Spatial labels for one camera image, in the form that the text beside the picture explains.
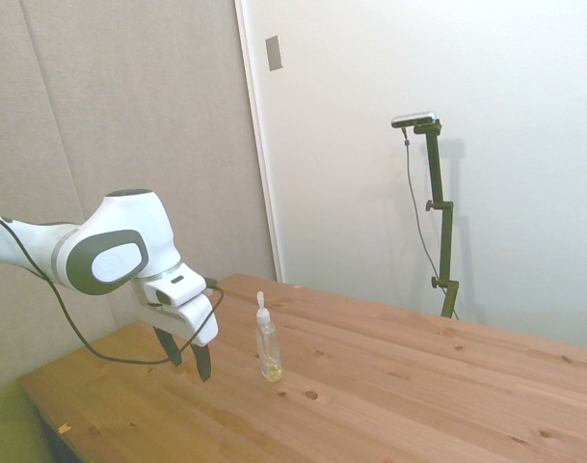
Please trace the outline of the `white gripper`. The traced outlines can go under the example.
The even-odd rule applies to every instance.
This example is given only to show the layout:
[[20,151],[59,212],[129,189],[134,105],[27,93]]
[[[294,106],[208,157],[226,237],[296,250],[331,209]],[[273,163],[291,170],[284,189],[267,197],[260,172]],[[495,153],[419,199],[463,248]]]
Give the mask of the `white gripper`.
[[218,335],[219,327],[208,297],[199,292],[194,298],[173,307],[160,302],[156,290],[147,284],[133,281],[132,287],[139,301],[139,318],[154,326],[168,361],[175,367],[182,364],[182,356],[173,335],[192,340],[190,346],[200,379],[202,382],[209,380],[212,366],[208,344]]

